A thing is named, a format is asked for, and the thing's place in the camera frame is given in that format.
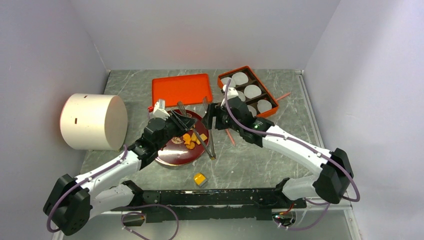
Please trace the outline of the dark red round plate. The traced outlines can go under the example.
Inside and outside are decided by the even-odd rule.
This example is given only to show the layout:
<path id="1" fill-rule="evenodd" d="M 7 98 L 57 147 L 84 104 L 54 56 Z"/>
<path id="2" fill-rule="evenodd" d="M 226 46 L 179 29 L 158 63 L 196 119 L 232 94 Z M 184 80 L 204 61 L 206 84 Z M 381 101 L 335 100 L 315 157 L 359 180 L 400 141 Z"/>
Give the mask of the dark red round plate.
<path id="1" fill-rule="evenodd" d="M 208 139 L 204 141 L 204 143 L 208 145 L 210 134 L 204 124 L 201 123 L 202 117 L 196 112 L 188 109 L 186 110 L 186 114 L 188 117 L 198 119 L 195 124 L 195 129 L 197 130 L 199 135 L 205 134 L 208 137 Z M 189 150 L 186 148 L 182 136 L 174 137 L 170 141 L 168 141 L 163 150 L 160 150 L 158 152 L 158 157 L 156 158 L 156 161 L 160 164 L 167 166 L 181 166 L 189 164 L 198 159 L 203 153 L 205 153 L 205 148 L 202 146 L 202 144 L 197 142 L 195 143 L 195 148 Z"/>

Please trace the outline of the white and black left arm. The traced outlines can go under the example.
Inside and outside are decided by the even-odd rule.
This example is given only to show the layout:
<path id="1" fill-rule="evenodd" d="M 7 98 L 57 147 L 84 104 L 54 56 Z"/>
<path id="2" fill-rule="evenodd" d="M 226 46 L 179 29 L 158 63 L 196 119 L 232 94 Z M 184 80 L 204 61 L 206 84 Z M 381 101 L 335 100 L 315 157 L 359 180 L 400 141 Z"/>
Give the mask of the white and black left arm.
<path id="1" fill-rule="evenodd" d="M 149 120 L 140 138 L 125 146 L 117 158 L 92 170 L 87 175 L 57 179 L 43 207 L 47 215 L 46 227 L 51 233 L 62 231 L 73 234 L 80 220 L 87 220 L 89 200 L 113 182 L 140 171 L 158 157 L 158 152 L 173 137 L 181 137 L 197 122 L 196 118 L 171 111 L 167 116 Z"/>

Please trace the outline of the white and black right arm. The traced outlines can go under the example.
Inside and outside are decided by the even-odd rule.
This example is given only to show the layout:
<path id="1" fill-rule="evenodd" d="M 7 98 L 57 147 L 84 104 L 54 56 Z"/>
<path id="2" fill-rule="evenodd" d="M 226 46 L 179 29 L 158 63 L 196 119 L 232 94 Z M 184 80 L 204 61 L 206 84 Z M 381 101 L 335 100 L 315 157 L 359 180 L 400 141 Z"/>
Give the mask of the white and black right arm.
<path id="1" fill-rule="evenodd" d="M 286 208 L 295 200 L 311 197 L 330 204 L 348 199 L 344 194 L 353 185 L 354 174 L 344 150 L 328 150 L 307 143 L 272 121 L 253 116 L 237 97 L 207 104 L 202 123 L 209 130 L 232 129 L 247 143 L 283 154 L 311 172 L 306 177 L 285 178 L 275 187 L 274 199 L 278 206 Z"/>

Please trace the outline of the rectangular butter biscuit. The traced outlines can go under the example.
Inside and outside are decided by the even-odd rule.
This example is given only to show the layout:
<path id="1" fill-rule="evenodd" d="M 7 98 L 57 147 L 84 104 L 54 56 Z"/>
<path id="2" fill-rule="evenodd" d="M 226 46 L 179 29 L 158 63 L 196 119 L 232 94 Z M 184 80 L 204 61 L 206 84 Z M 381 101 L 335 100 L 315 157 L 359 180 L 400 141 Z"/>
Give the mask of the rectangular butter biscuit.
<path id="1" fill-rule="evenodd" d="M 203 142 L 205 142 L 208 139 L 208 137 L 204 133 L 202 133 L 199 137 Z"/>

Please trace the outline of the round orange cookie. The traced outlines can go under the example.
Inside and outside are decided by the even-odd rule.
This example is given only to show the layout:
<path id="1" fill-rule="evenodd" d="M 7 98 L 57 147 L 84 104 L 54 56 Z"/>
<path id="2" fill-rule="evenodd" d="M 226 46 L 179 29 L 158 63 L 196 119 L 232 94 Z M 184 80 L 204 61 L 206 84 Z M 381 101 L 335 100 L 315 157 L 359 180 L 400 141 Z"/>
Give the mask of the round orange cookie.
<path id="1" fill-rule="evenodd" d="M 193 141 L 185 142 L 184 144 L 188 150 L 193 150 L 196 147 L 196 143 Z"/>

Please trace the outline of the pink stick near plate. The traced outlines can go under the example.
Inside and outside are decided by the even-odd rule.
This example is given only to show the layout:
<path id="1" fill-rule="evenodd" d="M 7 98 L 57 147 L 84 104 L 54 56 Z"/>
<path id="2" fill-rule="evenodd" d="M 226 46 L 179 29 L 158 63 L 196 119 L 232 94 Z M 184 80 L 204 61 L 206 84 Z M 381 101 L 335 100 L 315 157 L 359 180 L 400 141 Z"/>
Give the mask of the pink stick near plate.
<path id="1" fill-rule="evenodd" d="M 232 143 L 232 145 L 233 146 L 236 146 L 236 142 L 235 142 L 235 140 L 234 140 L 234 138 L 233 138 L 230 130 L 229 129 L 225 129 L 225 132 L 226 132 L 228 138 L 230 139 L 230 142 Z"/>

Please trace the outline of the orange box lid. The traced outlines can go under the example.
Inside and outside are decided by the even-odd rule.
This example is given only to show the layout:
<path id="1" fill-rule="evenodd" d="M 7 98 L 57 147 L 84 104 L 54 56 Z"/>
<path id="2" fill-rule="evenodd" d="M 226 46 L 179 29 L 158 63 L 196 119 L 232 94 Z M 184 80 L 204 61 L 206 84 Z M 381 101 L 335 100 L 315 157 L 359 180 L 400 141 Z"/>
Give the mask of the orange box lid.
<path id="1" fill-rule="evenodd" d="M 209 76 L 206 73 L 154 78 L 151 82 L 152 104 L 165 100 L 166 107 L 176 107 L 178 102 L 184 105 L 198 105 L 207 98 L 213 101 Z"/>

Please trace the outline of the white paper liner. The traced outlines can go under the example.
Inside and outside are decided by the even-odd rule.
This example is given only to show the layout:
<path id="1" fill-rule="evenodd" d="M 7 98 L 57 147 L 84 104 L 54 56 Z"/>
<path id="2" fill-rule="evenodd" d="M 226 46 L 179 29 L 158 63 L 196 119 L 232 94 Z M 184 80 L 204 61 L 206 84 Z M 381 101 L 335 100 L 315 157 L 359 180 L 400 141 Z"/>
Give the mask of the white paper liner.
<path id="1" fill-rule="evenodd" d="M 257 102 L 257 109 L 260 113 L 265 113 L 273 108 L 272 103 L 265 99 L 260 99 Z"/>
<path id="2" fill-rule="evenodd" d="M 255 117 L 257 115 L 257 110 L 253 106 L 248 105 L 247 108 L 251 112 L 253 117 Z"/>
<path id="3" fill-rule="evenodd" d="M 224 86 L 228 86 L 229 88 L 235 88 L 236 87 L 236 83 L 231 77 L 221 78 L 220 81 Z"/>
<path id="4" fill-rule="evenodd" d="M 240 100 L 242 102 L 245 102 L 246 101 L 246 96 L 244 95 L 244 93 L 242 91 L 237 91 L 237 93 L 238 93 L 238 97 L 240 98 Z"/>
<path id="5" fill-rule="evenodd" d="M 231 76 L 231 80 L 236 86 L 240 86 L 249 82 L 249 77 L 244 72 L 236 72 Z"/>
<path id="6" fill-rule="evenodd" d="M 253 99 L 260 96 L 262 94 L 262 90 L 257 85 L 251 84 L 245 87 L 243 93 L 247 99 Z"/>

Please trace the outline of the yellow small block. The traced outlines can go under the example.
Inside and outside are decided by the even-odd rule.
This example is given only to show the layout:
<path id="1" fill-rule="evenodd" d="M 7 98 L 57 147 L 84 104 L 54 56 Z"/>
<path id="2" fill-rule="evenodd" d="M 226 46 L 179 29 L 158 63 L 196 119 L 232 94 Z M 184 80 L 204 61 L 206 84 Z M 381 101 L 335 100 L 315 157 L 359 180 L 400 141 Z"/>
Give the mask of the yellow small block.
<path id="1" fill-rule="evenodd" d="M 202 173 L 196 173 L 193 177 L 193 180 L 195 184 L 199 187 L 203 186 L 208 181 Z"/>

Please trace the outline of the orange compartment box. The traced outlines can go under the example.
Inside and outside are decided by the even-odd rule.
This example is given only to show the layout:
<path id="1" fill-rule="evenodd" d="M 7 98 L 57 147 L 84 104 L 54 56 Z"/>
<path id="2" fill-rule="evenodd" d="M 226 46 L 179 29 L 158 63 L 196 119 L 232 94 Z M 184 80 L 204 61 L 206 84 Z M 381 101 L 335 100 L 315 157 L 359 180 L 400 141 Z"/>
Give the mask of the orange compartment box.
<path id="1" fill-rule="evenodd" d="M 249 66 L 218 75 L 217 85 L 221 89 L 228 82 L 229 86 L 238 92 L 238 97 L 247 104 L 252 114 L 267 118 L 277 112 L 279 108 L 277 100 Z"/>

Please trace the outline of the pink stick behind box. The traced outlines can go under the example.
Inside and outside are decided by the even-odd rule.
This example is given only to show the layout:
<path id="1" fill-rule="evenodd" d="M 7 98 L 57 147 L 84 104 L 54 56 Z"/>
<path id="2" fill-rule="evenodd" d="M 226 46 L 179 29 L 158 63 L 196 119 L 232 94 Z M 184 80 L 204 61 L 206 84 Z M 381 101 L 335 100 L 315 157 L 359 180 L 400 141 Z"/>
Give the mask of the pink stick behind box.
<path id="1" fill-rule="evenodd" d="M 276 99 L 275 99 L 275 101 L 276 101 L 276 102 L 278 102 L 278 101 L 280 101 L 280 100 L 282 100 L 282 99 L 284 99 L 284 98 L 286 98 L 286 97 L 288 97 L 288 96 L 290 96 L 290 95 L 291 95 L 291 92 L 287 92 L 287 93 L 285 93 L 284 95 L 282 95 L 282 96 L 280 96 L 280 97 L 276 98 Z"/>

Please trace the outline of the white cylinder container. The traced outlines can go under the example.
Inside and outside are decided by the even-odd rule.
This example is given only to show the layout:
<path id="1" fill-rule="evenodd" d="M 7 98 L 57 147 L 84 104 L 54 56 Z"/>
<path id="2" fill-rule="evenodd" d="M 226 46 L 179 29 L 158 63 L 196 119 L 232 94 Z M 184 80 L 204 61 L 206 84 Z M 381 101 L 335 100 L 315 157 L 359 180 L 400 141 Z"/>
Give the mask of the white cylinder container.
<path id="1" fill-rule="evenodd" d="M 127 108 L 118 95 L 75 93 L 62 108 L 59 126 L 75 150 L 117 151 L 127 134 Z"/>

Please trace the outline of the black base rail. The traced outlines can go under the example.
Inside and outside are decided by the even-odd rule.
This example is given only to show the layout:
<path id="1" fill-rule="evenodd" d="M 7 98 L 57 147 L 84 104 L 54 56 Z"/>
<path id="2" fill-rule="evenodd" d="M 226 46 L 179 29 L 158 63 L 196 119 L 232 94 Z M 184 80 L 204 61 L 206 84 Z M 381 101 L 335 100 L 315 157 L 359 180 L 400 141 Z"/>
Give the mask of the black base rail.
<path id="1" fill-rule="evenodd" d="M 268 221 L 280 212 L 305 209 L 302 199 L 289 200 L 274 188 L 239 188 L 207 190 L 145 190 L 120 211 L 141 210 L 148 223 L 174 219 L 168 206 L 180 220 L 255 219 Z"/>

